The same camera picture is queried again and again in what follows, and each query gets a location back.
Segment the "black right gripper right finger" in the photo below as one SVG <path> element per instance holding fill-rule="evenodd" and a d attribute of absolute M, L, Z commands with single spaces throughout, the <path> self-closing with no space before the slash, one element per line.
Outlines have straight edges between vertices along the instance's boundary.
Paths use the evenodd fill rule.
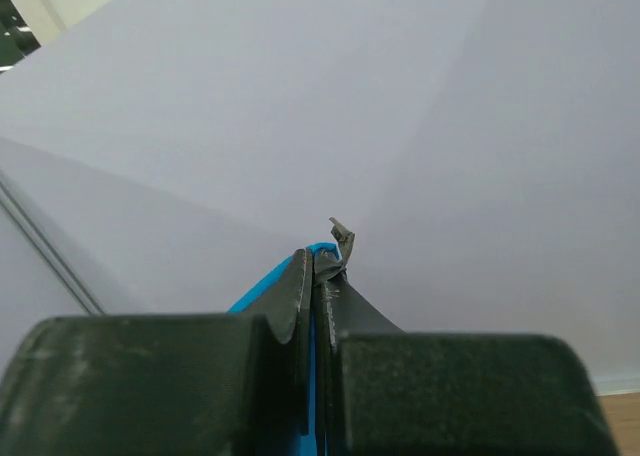
<path fill-rule="evenodd" d="M 544 334 L 406 332 L 349 282 L 355 235 L 314 253 L 320 455 L 615 455 L 574 350 Z"/>

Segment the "blue t shirt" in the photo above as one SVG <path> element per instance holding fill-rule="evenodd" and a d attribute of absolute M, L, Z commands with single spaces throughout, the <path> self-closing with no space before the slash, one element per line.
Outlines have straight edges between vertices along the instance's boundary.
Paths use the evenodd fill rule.
<path fill-rule="evenodd" d="M 316 243 L 294 253 L 231 307 L 232 313 L 263 317 L 265 335 L 257 382 L 257 455 L 324 455 L 316 430 L 317 376 L 313 315 L 314 262 L 338 260 L 334 243 Z"/>

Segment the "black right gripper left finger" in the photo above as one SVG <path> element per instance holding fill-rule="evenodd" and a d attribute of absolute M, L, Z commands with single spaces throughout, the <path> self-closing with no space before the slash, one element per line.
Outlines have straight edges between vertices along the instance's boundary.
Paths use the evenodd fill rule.
<path fill-rule="evenodd" d="M 263 317 L 57 317 L 1 381 L 5 455 L 257 455 Z"/>

